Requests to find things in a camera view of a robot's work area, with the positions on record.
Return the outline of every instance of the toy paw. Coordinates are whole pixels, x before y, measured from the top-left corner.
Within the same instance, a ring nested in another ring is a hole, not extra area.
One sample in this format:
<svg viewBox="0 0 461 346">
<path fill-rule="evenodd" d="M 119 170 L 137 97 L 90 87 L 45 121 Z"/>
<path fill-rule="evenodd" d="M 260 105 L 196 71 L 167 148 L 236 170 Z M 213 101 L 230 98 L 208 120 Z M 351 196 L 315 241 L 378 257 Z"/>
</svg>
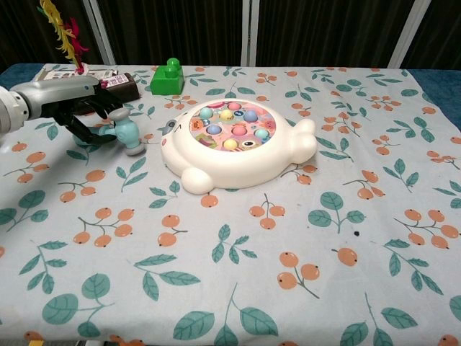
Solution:
<svg viewBox="0 0 461 346">
<path fill-rule="evenodd" d="M 182 186 L 190 193 L 203 195 L 215 187 L 211 177 L 201 169 L 191 167 L 182 172 Z"/>
</svg>

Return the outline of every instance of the floral tablecloth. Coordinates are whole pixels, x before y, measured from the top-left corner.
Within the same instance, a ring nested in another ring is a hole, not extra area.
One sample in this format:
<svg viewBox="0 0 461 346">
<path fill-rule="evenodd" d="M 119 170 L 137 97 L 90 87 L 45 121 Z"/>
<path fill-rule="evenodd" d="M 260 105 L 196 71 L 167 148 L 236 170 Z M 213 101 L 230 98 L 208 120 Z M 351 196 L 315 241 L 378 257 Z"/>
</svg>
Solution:
<svg viewBox="0 0 461 346">
<path fill-rule="evenodd" d="M 52 119 L 0 139 L 0 338 L 458 345 L 461 135 L 412 75 L 184 66 L 182 95 L 154 97 L 155 67 L 117 68 L 144 155 L 77 146 Z M 218 97 L 315 120 L 317 154 L 185 192 L 157 128 Z"/>
</svg>

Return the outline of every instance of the toy eye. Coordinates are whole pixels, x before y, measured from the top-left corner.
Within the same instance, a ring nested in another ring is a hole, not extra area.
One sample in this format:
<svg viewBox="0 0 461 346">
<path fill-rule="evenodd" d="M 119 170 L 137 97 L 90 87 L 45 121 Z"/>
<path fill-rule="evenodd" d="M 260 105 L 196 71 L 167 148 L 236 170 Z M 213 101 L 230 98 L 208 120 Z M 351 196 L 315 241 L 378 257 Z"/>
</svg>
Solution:
<svg viewBox="0 0 461 346">
<path fill-rule="evenodd" d="M 244 141 L 242 143 L 242 146 L 244 146 L 245 148 L 251 148 L 252 146 L 254 146 L 256 143 L 254 141 Z"/>
</svg>

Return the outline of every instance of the blue ball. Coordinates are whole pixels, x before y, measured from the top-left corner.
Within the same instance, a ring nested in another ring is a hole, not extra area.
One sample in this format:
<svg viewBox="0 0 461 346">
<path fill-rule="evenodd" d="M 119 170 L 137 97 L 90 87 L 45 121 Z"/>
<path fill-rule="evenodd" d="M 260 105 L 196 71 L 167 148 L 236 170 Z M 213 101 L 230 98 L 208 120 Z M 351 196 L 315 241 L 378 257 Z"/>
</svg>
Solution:
<svg viewBox="0 0 461 346">
<path fill-rule="evenodd" d="M 249 123 L 254 123 L 258 120 L 258 115 L 254 110 L 247 110 L 245 115 L 243 116 L 243 119 L 245 121 L 248 121 Z"/>
<path fill-rule="evenodd" d="M 200 110 L 200 119 L 210 119 L 213 116 L 213 111 L 208 107 L 203 107 Z"/>
<path fill-rule="evenodd" d="M 210 135 L 217 135 L 219 132 L 221 132 L 221 127 L 215 124 L 212 124 L 207 127 L 207 132 Z"/>
<path fill-rule="evenodd" d="M 265 130 L 263 128 L 260 128 L 256 131 L 254 131 L 254 135 L 258 138 L 267 138 L 269 137 L 269 131 Z"/>
</svg>

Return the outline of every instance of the pink ball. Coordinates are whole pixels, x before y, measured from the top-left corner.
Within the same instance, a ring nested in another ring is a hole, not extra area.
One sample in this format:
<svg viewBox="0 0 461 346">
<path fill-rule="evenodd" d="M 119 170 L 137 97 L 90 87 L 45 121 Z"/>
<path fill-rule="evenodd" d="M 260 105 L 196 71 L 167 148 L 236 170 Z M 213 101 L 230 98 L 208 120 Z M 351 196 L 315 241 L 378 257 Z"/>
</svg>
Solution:
<svg viewBox="0 0 461 346">
<path fill-rule="evenodd" d="M 246 135 L 246 128 L 244 126 L 236 126 L 232 129 L 232 133 L 236 136 Z"/>
<path fill-rule="evenodd" d="M 231 102 L 228 104 L 228 109 L 230 110 L 239 110 L 241 108 L 242 106 L 240 105 L 240 103 L 237 103 L 237 102 Z"/>
</svg>

